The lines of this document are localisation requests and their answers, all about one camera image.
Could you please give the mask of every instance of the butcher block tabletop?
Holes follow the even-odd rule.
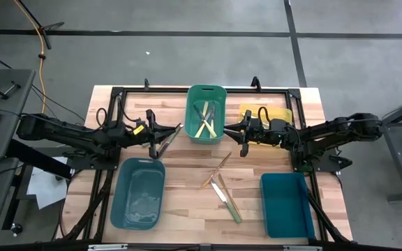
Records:
[[[95,86],[89,103],[85,126],[97,128],[96,111],[107,108],[113,86]],[[319,90],[300,88],[306,124],[313,126],[325,121]],[[240,104],[267,105],[285,108],[285,97],[280,94],[235,94],[226,99],[226,124],[236,123]],[[129,93],[124,107],[131,118],[146,119],[145,111],[152,109],[156,121],[163,126],[184,124],[185,93]],[[215,243],[215,244],[304,244],[305,238],[270,238],[265,233],[260,195],[260,177],[264,173],[292,171],[288,151],[270,146],[250,145],[245,158],[239,156],[241,147],[224,136],[220,144],[192,144],[184,129],[167,149],[162,162],[165,165],[165,191],[158,224],[149,231],[115,228],[110,222],[112,199],[119,170],[114,173],[110,201],[103,232],[104,243]],[[217,168],[221,160],[232,152],[218,173],[238,206],[243,221],[237,224],[224,203],[209,185],[201,184]],[[120,164],[128,158],[148,158],[148,148],[132,146],[122,149]],[[63,228],[68,233],[86,211],[95,171],[80,172],[70,184],[63,210]],[[352,239],[342,190],[335,176],[317,173],[322,207],[339,231]],[[319,236],[318,222],[313,209],[315,235]],[[94,214],[93,230],[98,222]]]

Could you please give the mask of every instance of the knife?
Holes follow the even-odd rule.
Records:
[[[212,129],[212,127],[209,125],[209,123],[207,123],[206,118],[202,115],[202,112],[200,111],[200,109],[198,109],[198,107],[196,107],[196,105],[193,105],[193,108],[195,109],[195,111],[198,114],[198,116],[201,118],[201,121],[206,125],[207,129],[209,130],[209,132],[214,137],[217,137],[214,129]]]
[[[210,126],[212,127],[212,129],[214,129],[215,130],[215,127],[214,127],[214,119],[215,119],[215,103],[214,103],[214,106],[212,107],[212,120],[210,121]]]
[[[221,192],[221,189],[218,187],[218,185],[215,183],[213,179],[210,180],[210,184],[212,185],[212,187],[214,187],[214,190],[218,195],[218,197],[220,197],[220,200],[224,202],[224,204],[226,204],[226,206],[228,207],[229,212],[232,214],[232,217],[234,218],[235,222],[241,223],[241,219],[236,210],[234,209],[233,205],[228,202],[228,199],[226,199],[226,196],[223,194],[223,192]]]

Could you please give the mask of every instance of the utensil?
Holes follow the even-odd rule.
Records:
[[[204,108],[202,109],[202,115],[206,116],[207,113],[207,108],[209,107],[209,102],[205,101],[204,102]],[[198,126],[200,129],[198,129],[198,131],[196,132],[195,137],[200,137],[202,131],[204,130],[204,123],[201,121],[200,125]]]
[[[212,114],[212,110],[210,110],[209,112],[207,112],[207,115],[204,117],[205,121],[208,121],[210,116]],[[195,137],[200,137],[202,130],[204,129],[204,121],[200,122],[200,129],[196,132]]]
[[[175,132],[172,135],[170,135],[170,137],[168,137],[168,139],[164,143],[161,144],[161,146],[159,147],[159,150],[158,150],[158,156],[159,156],[158,160],[160,160],[162,158],[162,156],[165,153],[165,150],[167,150],[167,147],[172,143],[173,139],[175,139],[176,135],[178,135],[179,131],[183,127],[184,127],[184,125],[179,125],[176,128]]]
[[[214,119],[215,119],[215,104],[214,104],[214,106],[212,107],[212,113],[211,113],[211,117],[212,117],[212,120],[210,121],[210,126],[212,127],[212,129],[214,129],[214,131],[215,131],[215,127],[214,127]]]
[[[234,218],[236,223],[241,223],[241,218],[239,217],[238,213],[234,209],[231,203],[228,202],[228,199],[226,199],[226,196],[224,196],[223,192],[221,192],[221,189],[218,187],[218,185],[215,183],[213,179],[210,180],[210,183],[212,184],[212,187],[214,187],[214,190],[218,197],[220,197],[220,200],[226,204],[226,206],[229,209],[229,212],[232,214],[232,217]]]
[[[210,177],[201,185],[201,188],[205,188],[207,185],[209,185],[210,180],[214,177],[216,172],[226,163],[228,158],[232,155],[232,152],[229,152],[229,154],[221,161],[221,163],[218,165],[218,167],[215,169],[214,173],[210,175]]]
[[[214,129],[212,129],[212,127],[209,125],[209,123],[207,123],[206,118],[202,115],[202,112],[200,111],[200,109],[198,109],[198,107],[196,107],[195,105],[193,105],[193,108],[195,109],[195,111],[198,114],[198,116],[201,118],[202,122],[206,125],[207,129],[209,130],[209,132],[214,137],[217,137]]]
[[[232,205],[235,208],[235,211],[238,213],[238,216],[240,217],[240,219],[242,219],[243,217],[241,216],[240,211],[238,210],[238,206],[235,204],[234,199],[232,198],[232,195],[230,195],[228,188],[226,187],[226,183],[223,180],[223,177],[221,177],[221,174],[218,174],[218,179],[220,180],[221,185],[223,186],[224,190],[226,190],[226,194],[229,197],[230,202],[232,203]]]

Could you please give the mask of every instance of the black bracket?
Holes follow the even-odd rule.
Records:
[[[144,89],[145,91],[148,91],[150,89],[150,83],[148,82],[148,79],[144,80]]]
[[[120,93],[124,91],[123,87],[112,87],[111,89],[111,98],[118,96]]]
[[[300,95],[300,90],[299,89],[288,89],[288,93],[291,94],[293,97],[300,99],[302,98]]]
[[[260,85],[260,80],[258,80],[257,76],[254,76],[251,82],[251,87],[257,87],[256,91],[261,92],[262,91],[262,86]]]

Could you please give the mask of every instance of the teal tray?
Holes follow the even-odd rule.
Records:
[[[265,230],[271,238],[314,238],[303,174],[263,174],[260,179]]]
[[[111,208],[120,229],[148,230],[156,225],[164,193],[165,167],[159,160],[129,158],[122,163]]]
[[[227,91],[221,86],[213,85],[195,85],[187,92],[186,102],[186,122],[184,130],[193,143],[197,144],[218,144],[224,136],[223,128],[225,125],[225,106]],[[216,138],[210,138],[210,132],[204,128],[200,137],[195,137],[196,132],[200,128],[201,119],[196,113],[193,105],[196,105],[202,112],[204,102],[209,102],[209,109],[215,106],[214,130]]]

